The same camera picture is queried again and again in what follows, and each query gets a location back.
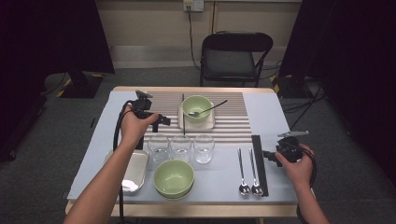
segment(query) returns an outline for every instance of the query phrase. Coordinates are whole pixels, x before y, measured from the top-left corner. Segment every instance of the spoon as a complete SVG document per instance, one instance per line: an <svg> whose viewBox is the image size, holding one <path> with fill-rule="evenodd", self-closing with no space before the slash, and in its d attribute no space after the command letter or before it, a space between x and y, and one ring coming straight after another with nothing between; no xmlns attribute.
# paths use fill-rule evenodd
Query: spoon
<svg viewBox="0 0 396 224"><path fill-rule="evenodd" d="M239 192L242 195L248 195L250 193L250 187L245 183L244 178L244 168L242 166L242 155L241 155L241 148L238 148L238 157L239 157L239 166L241 167L241 176L242 176L242 184L239 186Z"/></svg>
<svg viewBox="0 0 396 224"><path fill-rule="evenodd" d="M202 114L202 113L204 113L204 112L206 112L206 111L208 111L208 110L211 110L211 109L213 109L213 108L215 108L215 107L218 107L219 105L224 105L227 101L228 101L228 100L225 100L225 101L219 103L218 105L215 105L215 106L213 106L213 107L210 107L210 108L208 108L208 109L206 109L206 110L204 110L204 111L201 111L201 112L189 112L189 115L192 116L192 117L198 117L200 114Z"/></svg>
<svg viewBox="0 0 396 224"><path fill-rule="evenodd" d="M251 187L251 191L253 191L254 195L262 196L264 194L264 191L262 190L260 184L257 183L256 171L254 169L254 162L253 162L253 153L251 148L248 150L248 152L250 154L251 168L253 170L253 186Z"/></svg>

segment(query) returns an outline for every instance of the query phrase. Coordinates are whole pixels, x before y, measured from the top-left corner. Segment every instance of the green bowl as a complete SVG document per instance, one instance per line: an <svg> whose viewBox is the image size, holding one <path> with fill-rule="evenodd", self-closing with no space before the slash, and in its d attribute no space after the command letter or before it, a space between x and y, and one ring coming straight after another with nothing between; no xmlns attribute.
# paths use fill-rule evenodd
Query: green bowl
<svg viewBox="0 0 396 224"><path fill-rule="evenodd" d="M201 123L207 120L212 110L201 113L198 117L192 117L190 112L202 112L212 107L213 104L206 97L200 95L193 95L183 101L182 109L185 118L192 123Z"/></svg>
<svg viewBox="0 0 396 224"><path fill-rule="evenodd" d="M154 173L155 189L167 199L182 198L190 191L193 182L194 171L184 161L165 161Z"/></svg>

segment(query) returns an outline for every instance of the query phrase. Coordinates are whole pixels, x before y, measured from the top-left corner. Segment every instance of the glass cup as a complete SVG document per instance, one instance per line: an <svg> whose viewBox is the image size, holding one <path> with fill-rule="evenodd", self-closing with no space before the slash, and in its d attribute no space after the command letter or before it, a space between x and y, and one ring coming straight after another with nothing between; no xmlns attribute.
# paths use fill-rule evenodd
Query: glass cup
<svg viewBox="0 0 396 224"><path fill-rule="evenodd" d="M191 157L191 140L188 136L180 134L171 139L171 151L175 160L189 162Z"/></svg>
<svg viewBox="0 0 396 224"><path fill-rule="evenodd" d="M194 139L194 158L199 163L208 163L212 160L215 140L207 135L200 134Z"/></svg>
<svg viewBox="0 0 396 224"><path fill-rule="evenodd" d="M169 160L169 139L163 134L151 136L148 140L148 151L156 162Z"/></svg>

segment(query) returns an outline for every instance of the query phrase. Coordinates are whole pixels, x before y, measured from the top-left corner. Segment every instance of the white tray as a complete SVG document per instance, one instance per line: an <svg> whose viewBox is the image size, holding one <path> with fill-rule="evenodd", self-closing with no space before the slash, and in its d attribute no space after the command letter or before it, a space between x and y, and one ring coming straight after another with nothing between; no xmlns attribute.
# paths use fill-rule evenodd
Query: white tray
<svg viewBox="0 0 396 224"><path fill-rule="evenodd" d="M105 162L113 154L113 150L107 152ZM122 180L122 190L125 192L135 192L139 190L145 182L145 175L149 163L149 154L145 150L135 150L129 160L125 176Z"/></svg>
<svg viewBox="0 0 396 224"><path fill-rule="evenodd" d="M183 110L181 105L178 107L178 127L183 129ZM207 132L215 127L215 110L212 109L212 113L210 113L207 120L202 123L191 123L187 119L184 119L186 122L185 130L190 132Z"/></svg>

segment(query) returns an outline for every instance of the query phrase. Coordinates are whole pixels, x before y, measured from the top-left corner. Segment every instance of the chair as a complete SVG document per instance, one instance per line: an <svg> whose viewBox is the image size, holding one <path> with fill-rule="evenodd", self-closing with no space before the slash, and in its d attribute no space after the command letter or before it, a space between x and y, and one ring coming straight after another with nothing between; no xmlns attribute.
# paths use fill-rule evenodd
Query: chair
<svg viewBox="0 0 396 224"><path fill-rule="evenodd" d="M255 82L257 87L264 58L273 45L273 39L263 33L221 31L207 36L202 45L200 85L208 80Z"/></svg>

